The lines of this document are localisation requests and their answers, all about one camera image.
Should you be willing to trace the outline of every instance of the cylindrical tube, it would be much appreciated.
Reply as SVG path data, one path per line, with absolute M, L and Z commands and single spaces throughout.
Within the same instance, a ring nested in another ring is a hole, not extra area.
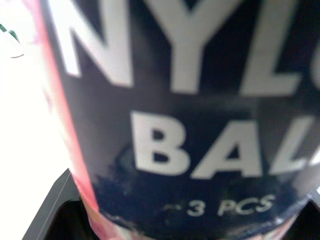
M 34 3 L 101 239 L 285 232 L 320 183 L 319 1 Z

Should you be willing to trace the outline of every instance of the red stripe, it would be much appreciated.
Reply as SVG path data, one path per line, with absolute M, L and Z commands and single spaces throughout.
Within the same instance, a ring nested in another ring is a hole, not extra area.
M 85 197 L 92 209 L 98 211 L 98 203 L 81 153 L 77 134 L 63 91 L 61 78 L 59 76 L 53 51 L 49 43 L 44 17 L 41 13 L 40 1 L 41 0 L 24 0 L 26 6 L 28 9 L 30 9 L 33 15 L 37 31 L 40 34 L 40 41 L 43 46 L 43 54 L 49 69 L 50 78 L 48 84 L 52 94 L 52 103 L 54 108 L 56 108 L 59 119 L 62 122 L 64 131 L 66 133 L 66 137 L 68 138 L 65 139 L 65 141 L 68 145 L 68 150 L 73 163 L 73 169 L 70 169 L 70 171 L 82 196 Z

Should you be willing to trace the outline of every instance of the dark navy label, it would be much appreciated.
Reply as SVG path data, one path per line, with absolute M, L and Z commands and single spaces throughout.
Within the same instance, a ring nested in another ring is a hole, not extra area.
M 244 237 L 318 186 L 318 1 L 41 7 L 110 220 L 154 238 Z

